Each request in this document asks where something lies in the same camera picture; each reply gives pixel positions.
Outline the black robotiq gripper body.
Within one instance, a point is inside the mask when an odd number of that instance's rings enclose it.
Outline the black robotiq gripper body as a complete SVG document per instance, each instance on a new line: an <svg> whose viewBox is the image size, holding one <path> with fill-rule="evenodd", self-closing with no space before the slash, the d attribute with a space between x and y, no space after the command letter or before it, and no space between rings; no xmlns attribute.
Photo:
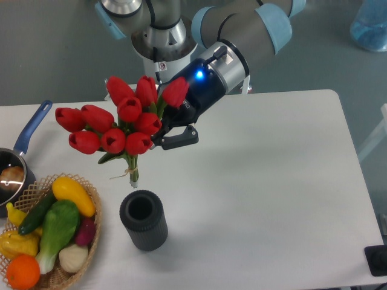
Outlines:
<svg viewBox="0 0 387 290"><path fill-rule="evenodd" d="M174 127L196 123L199 116L226 94L221 77L213 68L218 59L197 58L183 68L175 77L184 77L189 84L183 104L179 108L166 106L161 119L160 133L167 133Z"/></svg>

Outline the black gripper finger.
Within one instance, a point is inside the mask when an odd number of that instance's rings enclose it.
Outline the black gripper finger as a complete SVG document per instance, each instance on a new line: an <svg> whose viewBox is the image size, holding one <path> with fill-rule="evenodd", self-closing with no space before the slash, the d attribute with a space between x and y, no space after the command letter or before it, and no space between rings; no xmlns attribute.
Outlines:
<svg viewBox="0 0 387 290"><path fill-rule="evenodd" d="M160 146L163 150L171 150L199 142L199 135L193 124L188 124L184 131L178 135L168 137L166 134L167 131L162 129L151 136L155 147Z"/></svg>

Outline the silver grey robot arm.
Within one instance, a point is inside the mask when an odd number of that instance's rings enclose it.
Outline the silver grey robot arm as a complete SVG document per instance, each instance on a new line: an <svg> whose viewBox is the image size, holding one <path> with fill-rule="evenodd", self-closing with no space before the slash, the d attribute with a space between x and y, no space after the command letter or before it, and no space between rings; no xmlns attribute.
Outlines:
<svg viewBox="0 0 387 290"><path fill-rule="evenodd" d="M194 144L199 116L238 85L249 90L250 75L291 39L290 18L304 1L234 1L204 7L192 19L180 1L97 1L96 12L116 38L131 40L145 73L160 90L184 77L183 104L167 108L152 137L165 150Z"/></svg>

